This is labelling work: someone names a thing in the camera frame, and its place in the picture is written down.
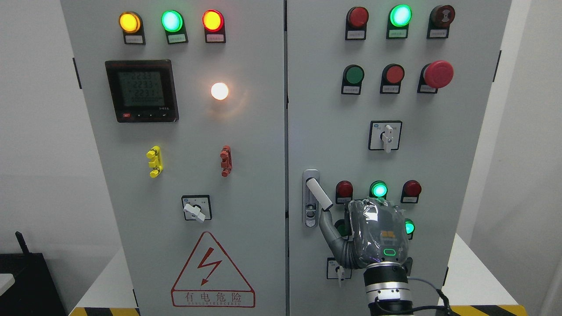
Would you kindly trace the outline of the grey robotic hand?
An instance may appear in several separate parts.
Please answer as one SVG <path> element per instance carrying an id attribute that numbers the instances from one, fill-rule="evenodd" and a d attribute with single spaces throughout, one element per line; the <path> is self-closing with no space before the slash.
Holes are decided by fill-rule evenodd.
<path id="1" fill-rule="evenodd" d="M 345 269 L 365 269 L 380 262 L 405 264 L 409 238 L 402 210 L 384 199 L 366 198 L 347 204 L 353 240 L 335 228 L 331 212 L 323 211 L 319 227 L 335 260 Z"/>

